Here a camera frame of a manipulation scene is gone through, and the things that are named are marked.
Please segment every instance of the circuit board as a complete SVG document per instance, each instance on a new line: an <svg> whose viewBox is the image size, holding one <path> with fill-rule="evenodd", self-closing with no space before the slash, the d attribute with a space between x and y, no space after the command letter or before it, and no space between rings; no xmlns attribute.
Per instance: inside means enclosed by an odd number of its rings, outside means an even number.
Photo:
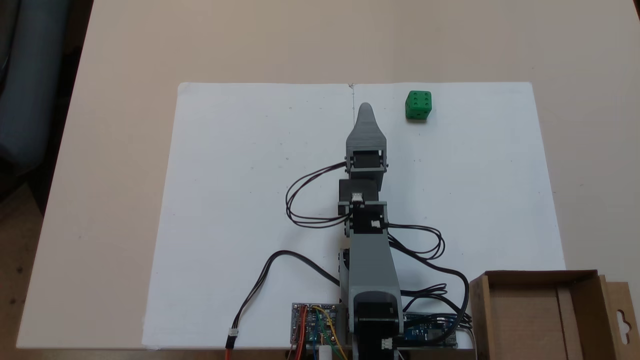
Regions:
<svg viewBox="0 0 640 360"><path fill-rule="evenodd" d="M329 314L333 328L335 329L338 341L345 343L346 334L346 308L343 304L301 304L293 303L291 305L291 343L297 343L300 336L300 314L305 310L305 342L311 345L314 341L318 345L336 344L336 338L331 331L331 327L326 321L326 315L313 307L320 307Z"/></svg>
<svg viewBox="0 0 640 360"><path fill-rule="evenodd" d="M318 318L317 312L313 309L314 306L324 309L332 321L338 341L341 344L347 345L346 334L347 328L347 310L344 304L302 304L293 303L291 305L291 343L297 343L300 336L300 314L307 307L307 315L305 317L305 342L307 345L313 344L314 340L316 344L336 344L335 336L331 331L331 328L326 322L326 315L320 311L320 318ZM414 320L420 317L428 315L428 313L405 313L404 320ZM404 339L408 341L427 341L432 340L447 330L451 324L449 322L438 322L430 324L420 324L404 329ZM451 334L445 341L439 345L433 345L434 347L457 347L458 340L456 333Z"/></svg>
<svg viewBox="0 0 640 360"><path fill-rule="evenodd" d="M425 313L405 313L404 320L414 320L420 317L423 317ZM416 326L412 326L406 328L404 330L404 339L412 340L412 341L427 341L432 340L447 330L447 328L451 324L448 322L438 322L438 323L429 323L429 324L420 324ZM441 347L455 347L458 345L458 340L456 338L456 333L454 332L448 338L445 339L439 346Z"/></svg>

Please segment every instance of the hanging hole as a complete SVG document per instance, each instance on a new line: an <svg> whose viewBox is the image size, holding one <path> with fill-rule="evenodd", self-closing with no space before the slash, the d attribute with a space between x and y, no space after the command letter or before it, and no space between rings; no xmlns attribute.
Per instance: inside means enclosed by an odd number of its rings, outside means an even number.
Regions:
<svg viewBox="0 0 640 360"><path fill-rule="evenodd" d="M629 331L631 330L631 324L625 320L625 314L622 310L616 312L618 317L618 327L620 328L620 337L623 344L629 343Z"/></svg>

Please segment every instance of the blue wire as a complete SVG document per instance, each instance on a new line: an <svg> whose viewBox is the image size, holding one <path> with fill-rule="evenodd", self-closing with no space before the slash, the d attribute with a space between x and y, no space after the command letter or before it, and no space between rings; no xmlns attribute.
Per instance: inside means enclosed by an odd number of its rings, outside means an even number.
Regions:
<svg viewBox="0 0 640 360"><path fill-rule="evenodd" d="M314 344L313 344L313 347L311 348L311 353L314 355L314 360L318 360L318 358L316 357L316 338L318 337L318 321L320 321L320 318L316 318L316 325L314 326Z"/></svg>

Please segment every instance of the beige table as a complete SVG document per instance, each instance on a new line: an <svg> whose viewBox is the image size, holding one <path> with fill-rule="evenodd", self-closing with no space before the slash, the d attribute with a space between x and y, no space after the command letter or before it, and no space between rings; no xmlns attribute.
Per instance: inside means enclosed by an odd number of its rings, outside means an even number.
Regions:
<svg viewBox="0 0 640 360"><path fill-rule="evenodd" d="M141 347L183 81L532 81L567 267L640 308L632 0L96 0L18 346Z"/></svg>

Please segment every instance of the white poster board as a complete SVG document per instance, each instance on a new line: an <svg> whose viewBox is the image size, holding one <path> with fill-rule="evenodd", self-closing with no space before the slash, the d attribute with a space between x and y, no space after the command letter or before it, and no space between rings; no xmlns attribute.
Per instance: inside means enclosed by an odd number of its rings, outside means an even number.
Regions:
<svg viewBox="0 0 640 360"><path fill-rule="evenodd" d="M410 90L433 94L426 123L404 118ZM143 344L224 347L228 328L269 255L300 252L337 276L348 245L339 226L303 229L285 216L299 177L344 159L361 102L387 137L380 199L390 221L442 231L436 264L469 280L485 270L565 269L533 91L529 83L286 85L184 83L149 288ZM296 198L299 213L335 216L341 170ZM426 249L427 233L393 232ZM459 279L394 251L402 289ZM278 258L240 322L237 348L288 348L292 302L337 302L339 289L296 259ZM450 310L419 300L412 311ZM460 347L471 347L459 336Z"/></svg>

